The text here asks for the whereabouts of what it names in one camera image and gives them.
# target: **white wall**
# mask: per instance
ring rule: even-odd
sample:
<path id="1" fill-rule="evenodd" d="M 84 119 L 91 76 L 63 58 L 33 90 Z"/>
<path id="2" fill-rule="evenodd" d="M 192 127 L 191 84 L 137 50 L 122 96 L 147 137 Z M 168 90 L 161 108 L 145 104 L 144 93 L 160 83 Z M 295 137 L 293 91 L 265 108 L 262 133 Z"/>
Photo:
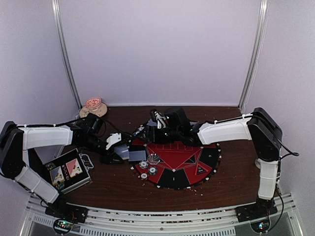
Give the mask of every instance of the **white wall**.
<path id="1" fill-rule="evenodd" d="M 283 160 L 281 187 L 293 194 L 304 229 L 315 232 L 315 1 L 272 0 L 246 112 L 261 106 L 300 157 Z"/>
<path id="2" fill-rule="evenodd" d="M 237 105 L 259 0 L 60 0 L 82 102 Z"/>
<path id="3" fill-rule="evenodd" d="M 50 1 L 0 0 L 0 127 L 74 118 Z M 0 234 L 16 236 L 29 195 L 0 178 Z"/>

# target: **black wire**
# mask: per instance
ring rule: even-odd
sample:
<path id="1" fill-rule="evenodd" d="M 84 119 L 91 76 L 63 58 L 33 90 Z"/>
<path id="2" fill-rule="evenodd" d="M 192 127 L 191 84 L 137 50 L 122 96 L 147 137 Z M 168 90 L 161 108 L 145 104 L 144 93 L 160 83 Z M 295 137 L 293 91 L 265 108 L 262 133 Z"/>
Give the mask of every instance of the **black wire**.
<path id="1" fill-rule="evenodd" d="M 8 178 L 8 177 L 6 177 L 4 174 L 2 174 L 2 173 L 0 173 L 0 176 L 2 176 L 2 177 L 4 177 L 4 178 Z"/>
<path id="2" fill-rule="evenodd" d="M 281 202 L 282 202 L 282 209 L 281 209 L 281 213 L 280 213 L 279 218 L 277 219 L 277 221 L 275 222 L 275 224 L 274 224 L 270 229 L 268 229 L 268 232 L 270 232 L 273 228 L 275 228 L 275 226 L 279 223 L 282 214 L 284 213 L 284 200 L 282 199 L 281 194 L 280 194 L 279 191 L 278 191 L 278 187 L 276 188 L 276 192 L 277 192 L 277 194 L 278 194 L 278 196 L 279 196 L 279 198 L 280 198 L 280 200 L 281 200 Z"/>
<path id="3" fill-rule="evenodd" d="M 69 220 L 68 217 L 66 217 L 64 214 L 58 212 L 58 211 L 55 210 L 52 206 L 50 206 L 50 205 L 46 202 L 46 200 L 43 199 L 41 196 L 39 196 L 39 195 L 37 195 L 37 194 L 36 194 L 36 196 L 41 199 L 40 205 L 41 205 L 42 207 L 44 207 L 44 208 L 49 208 L 49 209 L 52 210 L 54 213 L 56 213 L 59 217 L 61 217 L 60 219 L 65 219 L 66 221 L 71 222 L 71 223 L 74 224 L 74 222 L 73 222 L 72 220 Z"/>
<path id="4" fill-rule="evenodd" d="M 16 127 L 17 128 L 19 128 L 19 127 L 25 127 L 25 128 L 60 127 L 60 126 L 71 124 L 71 123 L 74 123 L 74 122 L 77 122 L 77 121 L 80 121 L 80 120 L 83 120 L 83 119 L 86 119 L 86 118 L 73 119 L 73 120 L 70 120 L 70 121 L 67 121 L 67 122 L 64 122 L 64 123 L 59 123 L 59 124 L 28 124 L 26 126 L 19 125 L 19 126 L 16 126 Z"/>
<path id="5" fill-rule="evenodd" d="M 1 142 L 2 139 L 4 139 L 9 133 L 11 133 L 12 130 L 17 129 L 18 127 L 21 127 L 21 126 L 14 126 L 13 128 L 7 130 L 7 131 L 2 135 L 2 137 L 0 138 L 0 142 Z"/>
<path id="6" fill-rule="evenodd" d="M 219 120 L 217 121 L 217 124 L 220 123 L 224 123 L 224 122 L 228 122 L 228 121 L 233 121 L 233 120 L 238 120 L 238 119 L 242 119 L 243 117 L 235 117 L 235 118 L 231 118 L 231 119 L 223 119 L 223 120 Z"/>
<path id="7" fill-rule="evenodd" d="M 292 155 L 291 153 L 287 153 L 286 155 L 282 156 L 282 157 L 280 158 L 280 160 L 284 159 L 284 158 L 287 157 L 287 156 L 291 156 L 291 155 Z"/>
<path id="8" fill-rule="evenodd" d="M 97 137 L 103 137 L 104 135 L 105 135 L 105 133 L 106 133 L 106 131 L 107 131 L 107 127 L 106 127 L 106 122 L 105 121 L 103 121 L 102 120 L 102 122 L 103 122 L 103 124 L 104 124 L 104 132 L 101 134 L 101 135 L 98 135 Z"/>
<path id="9" fill-rule="evenodd" d="M 259 117 L 259 116 L 248 116 L 248 117 L 245 117 L 245 118 L 250 118 L 250 117 L 253 117 L 253 118 L 257 118 L 259 119 L 262 123 L 264 123 L 265 126 L 267 126 L 270 130 L 270 132 L 274 135 L 274 137 L 278 140 L 278 142 L 281 144 L 281 146 L 290 154 L 290 155 L 293 155 L 293 156 L 299 156 L 300 154 L 298 152 L 292 152 L 286 145 L 284 145 L 284 143 L 277 137 L 276 133 L 273 131 L 272 127 L 270 127 L 270 125 L 268 124 L 268 122 L 266 122 L 263 118 Z"/>
<path id="10" fill-rule="evenodd" d="M 143 140 L 143 139 L 141 139 L 140 137 L 135 137 L 135 136 L 133 136 L 133 135 L 130 134 L 129 132 L 123 132 L 123 131 L 121 131 L 121 130 L 120 130 L 119 128 L 117 128 L 111 121 L 109 121 L 109 120 L 107 120 L 107 119 L 105 120 L 105 122 L 107 122 L 108 124 L 110 124 L 110 126 L 112 126 L 117 132 L 129 136 L 130 139 L 132 139 L 132 140 L 136 140 L 136 139 Z"/>

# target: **wooden table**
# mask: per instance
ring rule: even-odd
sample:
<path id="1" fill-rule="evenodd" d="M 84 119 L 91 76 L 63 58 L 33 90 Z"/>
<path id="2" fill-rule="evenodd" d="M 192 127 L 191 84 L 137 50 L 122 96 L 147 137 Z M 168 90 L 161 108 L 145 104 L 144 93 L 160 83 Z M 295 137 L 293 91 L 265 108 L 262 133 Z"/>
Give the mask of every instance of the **wooden table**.
<path id="1" fill-rule="evenodd" d="M 153 107 L 111 107 L 106 119 L 123 131 L 132 132 L 150 119 Z M 167 107 L 155 107 L 164 112 Z M 240 115 L 236 107 L 184 107 L 191 120 L 220 120 Z M 107 126 L 107 137 L 114 130 Z M 130 165 L 104 165 L 90 155 L 95 168 L 92 183 L 67 194 L 70 203 L 90 207 L 136 211 L 196 210 L 246 204 L 256 200 L 259 169 L 251 141 L 220 143 L 222 161 L 217 173 L 198 187 L 182 191 L 157 189 L 137 178 Z"/>

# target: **white token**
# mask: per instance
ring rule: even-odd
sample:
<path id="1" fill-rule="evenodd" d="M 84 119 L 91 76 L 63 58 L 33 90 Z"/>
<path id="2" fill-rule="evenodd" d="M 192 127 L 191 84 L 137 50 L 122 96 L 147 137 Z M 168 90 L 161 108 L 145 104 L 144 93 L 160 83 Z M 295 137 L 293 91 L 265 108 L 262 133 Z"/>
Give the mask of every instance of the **white token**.
<path id="1" fill-rule="evenodd" d="M 142 173 L 141 178 L 146 179 L 148 177 L 147 173 Z"/>

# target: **poker chip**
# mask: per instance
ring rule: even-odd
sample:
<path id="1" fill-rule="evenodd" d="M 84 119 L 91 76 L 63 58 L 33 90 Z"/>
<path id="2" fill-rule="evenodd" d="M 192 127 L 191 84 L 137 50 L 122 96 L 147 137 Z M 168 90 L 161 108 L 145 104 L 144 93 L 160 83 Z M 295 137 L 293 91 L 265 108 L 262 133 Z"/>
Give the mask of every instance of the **poker chip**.
<path id="1" fill-rule="evenodd" d="M 149 168 L 149 174 L 154 176 L 158 172 L 157 168 L 152 166 Z"/>
<path id="2" fill-rule="evenodd" d="M 142 174 L 141 174 L 141 178 L 142 178 L 142 179 L 146 179 L 147 177 L 148 177 L 148 174 L 147 174 L 147 173 L 142 173 Z"/>
<path id="3" fill-rule="evenodd" d="M 148 167 L 148 165 L 149 164 L 146 161 L 141 161 L 139 163 L 139 166 L 140 166 L 141 169 L 146 169 Z"/>

